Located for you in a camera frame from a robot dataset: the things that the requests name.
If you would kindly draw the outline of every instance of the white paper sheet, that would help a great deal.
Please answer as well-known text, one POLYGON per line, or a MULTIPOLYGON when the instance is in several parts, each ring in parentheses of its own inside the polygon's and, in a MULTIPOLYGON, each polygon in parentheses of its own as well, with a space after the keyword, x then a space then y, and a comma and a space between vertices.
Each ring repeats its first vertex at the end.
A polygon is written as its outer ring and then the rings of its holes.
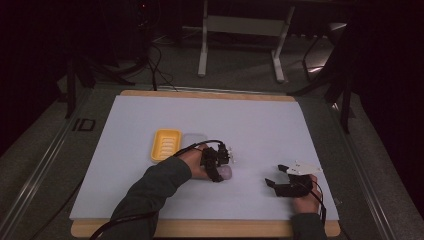
MULTIPOLYGON (((291 199, 277 197, 264 179, 287 183, 277 165, 295 160, 320 166, 296 102, 117 96, 71 219, 110 218, 131 185, 154 164, 150 151, 160 128, 221 140, 237 161, 229 164, 230 180, 192 179, 181 186, 167 200, 161 219, 287 220, 293 215, 291 199)), ((325 176, 317 177, 327 219, 338 220, 325 176)))

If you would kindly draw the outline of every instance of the hand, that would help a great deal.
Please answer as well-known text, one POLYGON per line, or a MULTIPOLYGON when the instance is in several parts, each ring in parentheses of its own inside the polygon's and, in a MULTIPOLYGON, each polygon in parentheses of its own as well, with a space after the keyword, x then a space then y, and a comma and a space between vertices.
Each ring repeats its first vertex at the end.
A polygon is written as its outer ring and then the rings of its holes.
MULTIPOLYGON (((319 198, 321 198, 321 193, 317 189, 317 177, 314 175, 309 175, 312 180, 312 192, 314 192, 319 198)), ((318 213, 319 202, 312 196, 308 194, 307 196, 293 199, 294 210, 296 213, 318 213)))
POLYGON ((202 159, 202 150, 207 147, 208 146, 206 144, 202 144, 197 149, 192 149, 178 156, 190 168, 192 178, 209 179, 206 170, 200 166, 200 160, 202 159))

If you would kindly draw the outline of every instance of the wooden edge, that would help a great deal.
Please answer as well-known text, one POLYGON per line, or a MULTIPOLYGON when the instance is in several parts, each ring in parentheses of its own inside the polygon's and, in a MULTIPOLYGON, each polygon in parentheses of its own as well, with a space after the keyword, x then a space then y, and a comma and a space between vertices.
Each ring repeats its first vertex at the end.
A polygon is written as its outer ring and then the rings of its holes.
MULTIPOLYGON (((77 238, 90 237, 107 220, 75 220, 71 234, 77 238)), ((326 221, 328 237, 340 234, 339 222, 326 221)), ((260 220, 159 220, 155 237, 289 237, 290 221, 260 220)))
POLYGON ((124 90, 121 92, 120 95, 121 96, 208 98, 208 99, 228 99, 228 100, 296 102, 296 100, 291 96, 260 95, 260 94, 245 94, 245 93, 240 94, 240 93, 162 92, 162 91, 124 90))

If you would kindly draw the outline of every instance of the yellow tray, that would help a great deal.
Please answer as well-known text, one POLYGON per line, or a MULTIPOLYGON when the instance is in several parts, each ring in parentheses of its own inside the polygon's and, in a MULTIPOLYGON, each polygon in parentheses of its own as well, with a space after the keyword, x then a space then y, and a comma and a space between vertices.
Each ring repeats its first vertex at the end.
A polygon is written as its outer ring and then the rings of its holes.
POLYGON ((160 162, 180 149, 181 131, 177 129, 158 129, 153 140, 151 157, 160 162))

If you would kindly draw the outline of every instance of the cable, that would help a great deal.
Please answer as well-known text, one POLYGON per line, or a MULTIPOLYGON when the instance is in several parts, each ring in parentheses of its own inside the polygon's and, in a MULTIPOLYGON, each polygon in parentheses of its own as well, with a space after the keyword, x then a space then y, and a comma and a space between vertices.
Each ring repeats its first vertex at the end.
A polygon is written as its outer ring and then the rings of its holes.
POLYGON ((66 199, 66 201, 62 204, 62 206, 59 208, 59 210, 57 210, 53 214, 53 216, 51 216, 50 219, 40 229, 38 229, 38 231, 36 233, 34 233, 34 235, 32 235, 32 237, 29 240, 36 239, 38 237, 38 235, 40 235, 47 228, 47 226, 57 217, 57 215, 59 215, 59 213, 65 208, 65 206, 69 203, 69 201, 72 199, 72 197, 78 191, 78 189, 81 187, 81 184, 82 184, 83 180, 84 179, 82 179, 78 183, 78 185, 74 188, 74 190, 72 191, 72 193, 69 195, 69 197, 66 199))
POLYGON ((318 197, 316 195, 316 193, 314 193, 312 190, 310 190, 309 188, 307 188, 304 184, 302 184, 300 182, 296 182, 294 184, 298 184, 298 185, 302 186, 303 188, 307 189, 309 191, 309 193, 312 194, 312 196, 314 196, 314 198, 321 204, 321 211, 320 211, 321 222, 322 222, 322 225, 325 225, 325 220, 327 218, 327 208, 325 208, 325 206, 324 206, 324 193, 322 192, 321 187, 319 186, 319 184, 316 183, 316 182, 314 182, 314 183, 318 186, 318 188, 321 191, 321 198, 318 197))
POLYGON ((178 92, 178 90, 175 88, 175 86, 173 84, 171 84, 171 81, 174 80, 174 77, 171 74, 162 73, 162 71, 159 70, 159 63, 160 63, 160 61, 162 59, 162 51, 157 46, 155 46, 154 44, 152 44, 152 47, 154 49, 156 49, 156 51, 159 53, 159 59, 157 60, 156 63, 152 59, 149 58, 149 66, 150 66, 150 70, 152 72, 152 82, 153 82, 153 89, 154 89, 154 91, 157 91, 158 84, 156 82, 156 72, 158 72, 160 74, 160 76, 163 78, 163 80, 165 80, 166 84, 169 84, 176 92, 178 92), (165 78, 165 76, 163 76, 163 74, 167 74, 167 75, 171 76, 171 78, 172 78, 171 81, 168 81, 165 78))
POLYGON ((116 225, 121 224, 121 223, 132 222, 132 221, 141 220, 141 219, 145 219, 145 218, 151 218, 154 215, 156 215, 157 213, 158 212, 149 212, 149 213, 131 215, 131 216, 126 216, 126 217, 120 217, 120 218, 114 219, 112 221, 109 221, 109 222, 103 224, 100 228, 98 228, 93 233, 93 235, 91 235, 90 240, 97 239, 100 234, 102 234, 104 231, 108 230, 109 228, 111 228, 113 226, 116 226, 116 225))
POLYGON ((349 234, 347 234, 346 229, 343 227, 340 221, 339 221, 339 226, 340 226, 340 230, 342 230, 342 233, 346 236, 346 238, 348 240, 352 240, 352 238, 350 238, 349 234))
POLYGON ((195 148, 195 147, 197 147, 197 146, 200 146, 200 145, 202 145, 202 144, 206 144, 206 143, 219 143, 219 144, 224 144, 222 141, 219 141, 219 140, 207 140, 207 141, 203 141, 203 142, 199 142, 199 143, 194 143, 194 144, 191 144, 190 146, 188 146, 188 147, 186 147, 186 148, 180 149, 178 152, 174 153, 174 155, 173 155, 173 156, 177 157, 177 156, 179 156, 179 155, 181 155, 181 154, 183 154, 183 153, 186 153, 186 152, 188 152, 188 151, 190 151, 190 150, 194 149, 194 148, 195 148))

